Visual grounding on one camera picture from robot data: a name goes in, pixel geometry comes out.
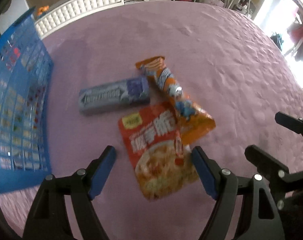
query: blue plastic basket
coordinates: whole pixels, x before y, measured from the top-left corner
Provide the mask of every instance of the blue plastic basket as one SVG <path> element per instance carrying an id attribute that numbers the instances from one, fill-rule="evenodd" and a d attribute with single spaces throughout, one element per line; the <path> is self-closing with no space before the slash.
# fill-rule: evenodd
<path id="1" fill-rule="evenodd" d="M 53 61 L 33 10 L 0 37 L 0 193 L 35 186 L 51 173 L 46 94 Z"/>

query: yellow label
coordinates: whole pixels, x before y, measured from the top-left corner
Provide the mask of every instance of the yellow label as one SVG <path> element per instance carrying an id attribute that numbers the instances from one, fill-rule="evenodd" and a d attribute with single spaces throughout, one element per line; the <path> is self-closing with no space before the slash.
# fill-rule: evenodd
<path id="1" fill-rule="evenodd" d="M 134 113 L 122 118 L 125 129 L 134 129 L 143 123 L 140 113 Z"/>

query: metal screw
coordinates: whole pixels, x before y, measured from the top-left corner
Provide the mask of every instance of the metal screw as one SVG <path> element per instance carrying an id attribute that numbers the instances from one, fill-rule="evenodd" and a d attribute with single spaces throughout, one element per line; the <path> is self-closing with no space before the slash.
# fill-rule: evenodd
<path id="1" fill-rule="evenodd" d="M 278 176 L 279 176 L 280 178 L 283 178 L 283 177 L 285 176 L 285 172 L 284 172 L 283 170 L 279 170 L 279 171 L 278 171 Z"/>
<path id="2" fill-rule="evenodd" d="M 262 176 L 260 174 L 255 174 L 254 178 L 256 180 L 262 180 Z"/>
<path id="3" fill-rule="evenodd" d="M 284 208 L 284 206 L 285 206 L 285 203 L 284 203 L 283 200 L 279 200 L 277 202 L 277 208 L 278 208 L 278 210 L 282 210 Z"/>
<path id="4" fill-rule="evenodd" d="M 224 174 L 224 175 L 230 175 L 230 170 L 228 170 L 228 169 L 222 169 L 221 173 Z"/>
<path id="5" fill-rule="evenodd" d="M 45 180 L 52 180 L 53 179 L 53 174 L 49 174 L 45 177 Z"/>
<path id="6" fill-rule="evenodd" d="M 79 169 L 79 170 L 77 171 L 77 175 L 79 175 L 79 176 L 83 176 L 83 175 L 85 175 L 85 173 L 86 173 L 86 170 L 85 170 L 85 169 Z"/>

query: pink bed sheet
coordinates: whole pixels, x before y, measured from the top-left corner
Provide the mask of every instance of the pink bed sheet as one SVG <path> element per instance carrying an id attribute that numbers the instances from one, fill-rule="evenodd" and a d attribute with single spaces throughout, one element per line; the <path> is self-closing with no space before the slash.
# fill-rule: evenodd
<path id="1" fill-rule="evenodd" d="M 53 174 L 71 175 L 98 158 L 107 145 L 117 160 L 93 206 L 111 240 L 198 239 L 215 202 L 200 181 L 149 202 L 141 194 L 117 121 L 139 108 L 84 117 L 80 89 L 138 76 L 134 63 L 164 55 L 184 90 L 216 120 L 217 127 L 192 146 L 236 175 L 251 177 L 244 156 L 256 144 L 303 170 L 303 138 L 275 123 L 283 111 L 303 117 L 303 91 L 278 48 L 241 14 L 206 4 L 150 1 L 101 11 L 48 36 L 53 71 L 48 139 Z M 155 89 L 151 104 L 164 100 Z M 37 188 L 0 195 L 10 225 L 21 235 Z M 226 239 L 237 224 L 241 198 Z M 70 201 L 67 204 L 71 212 Z M 74 216 L 75 238 L 82 239 Z"/>

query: orange snack package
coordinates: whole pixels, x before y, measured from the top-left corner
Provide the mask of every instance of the orange snack package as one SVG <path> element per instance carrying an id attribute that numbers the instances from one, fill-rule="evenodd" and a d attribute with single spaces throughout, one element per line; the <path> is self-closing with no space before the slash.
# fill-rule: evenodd
<path id="1" fill-rule="evenodd" d="M 175 108 L 183 145 L 191 144 L 216 127 L 214 119 L 198 104 L 191 101 L 164 63 L 157 56 L 136 63 L 151 81 L 164 91 Z"/>
<path id="2" fill-rule="evenodd" d="M 183 147 L 169 102 L 149 106 L 118 122 L 144 196 L 158 199 L 199 177 L 189 147 Z"/>

